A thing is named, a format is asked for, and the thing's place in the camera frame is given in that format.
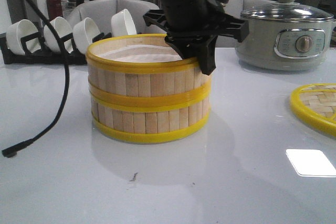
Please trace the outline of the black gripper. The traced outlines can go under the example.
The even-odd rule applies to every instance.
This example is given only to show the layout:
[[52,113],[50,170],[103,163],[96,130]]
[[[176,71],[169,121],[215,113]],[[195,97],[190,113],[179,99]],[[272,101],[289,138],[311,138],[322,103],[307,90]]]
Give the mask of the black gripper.
[[[245,20],[224,11],[229,0],[160,0],[161,9],[150,10],[143,18],[147,26],[156,25],[173,40],[191,38],[198,43],[198,63],[201,72],[210,75],[216,68],[215,46],[217,36],[243,42],[249,34]],[[196,57],[195,43],[175,42],[173,49],[182,59]]]

